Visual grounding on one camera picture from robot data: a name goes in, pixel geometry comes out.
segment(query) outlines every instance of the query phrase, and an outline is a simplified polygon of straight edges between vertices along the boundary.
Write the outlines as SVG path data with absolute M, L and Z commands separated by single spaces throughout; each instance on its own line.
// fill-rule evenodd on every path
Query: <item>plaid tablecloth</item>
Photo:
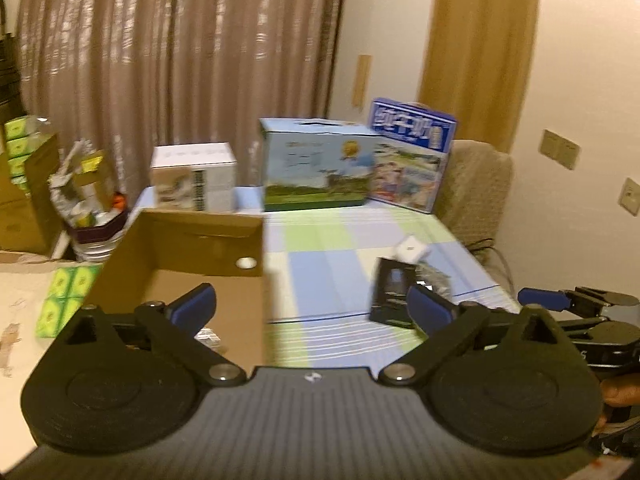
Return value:
M 237 188 L 240 212 L 260 213 L 257 188 Z M 147 188 L 136 209 L 153 207 Z M 273 291 L 273 364 L 368 366 L 378 372 L 421 342 L 414 330 L 368 321 L 377 260 L 406 236 L 430 245 L 429 263 L 448 274 L 456 302 L 518 306 L 432 215 L 379 202 L 266 214 L 266 271 Z

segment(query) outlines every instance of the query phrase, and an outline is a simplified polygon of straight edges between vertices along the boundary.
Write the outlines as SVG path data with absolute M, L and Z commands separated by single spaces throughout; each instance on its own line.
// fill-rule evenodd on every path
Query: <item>chair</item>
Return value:
M 433 212 L 460 242 L 493 241 L 513 179 L 507 153 L 476 140 L 454 140 Z M 484 264 L 486 251 L 476 255 Z

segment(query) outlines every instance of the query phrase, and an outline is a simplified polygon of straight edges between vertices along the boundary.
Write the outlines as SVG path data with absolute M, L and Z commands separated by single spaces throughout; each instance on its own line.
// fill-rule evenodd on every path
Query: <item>gray ribbed panel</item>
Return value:
M 191 421 L 146 449 L 110 458 L 40 448 L 8 480 L 561 480 L 590 457 L 493 455 L 450 436 L 410 390 L 368 370 L 261 368 L 212 391 Z

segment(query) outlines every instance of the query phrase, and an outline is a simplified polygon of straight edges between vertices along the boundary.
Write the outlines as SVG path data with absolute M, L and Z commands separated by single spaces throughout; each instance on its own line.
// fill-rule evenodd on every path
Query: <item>curtain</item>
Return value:
M 105 149 L 132 199 L 154 146 L 229 142 L 258 184 L 263 116 L 324 116 L 340 0 L 22 0 L 27 110 Z
M 418 100 L 456 137 L 511 149 L 529 79 L 538 0 L 436 0 Z

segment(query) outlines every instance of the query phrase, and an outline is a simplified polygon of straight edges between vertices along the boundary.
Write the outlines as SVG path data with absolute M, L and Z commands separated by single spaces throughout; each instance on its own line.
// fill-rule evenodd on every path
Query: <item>black cord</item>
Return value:
M 502 263 L 502 266 L 504 267 L 504 275 L 507 278 L 507 282 L 509 283 L 509 293 L 511 294 L 512 298 L 515 298 L 515 285 L 513 283 L 513 275 L 511 273 L 511 268 L 509 267 L 509 264 L 507 263 L 507 259 L 504 257 L 504 255 L 494 247 L 494 242 L 495 240 L 493 238 L 484 238 L 483 240 L 478 240 L 477 242 L 473 242 L 469 245 L 466 246 L 466 250 L 469 251 L 471 254 L 476 254 L 476 253 L 480 253 L 481 251 L 493 251 L 494 253 L 496 253 L 498 255 L 498 258 L 500 258 L 500 262 Z

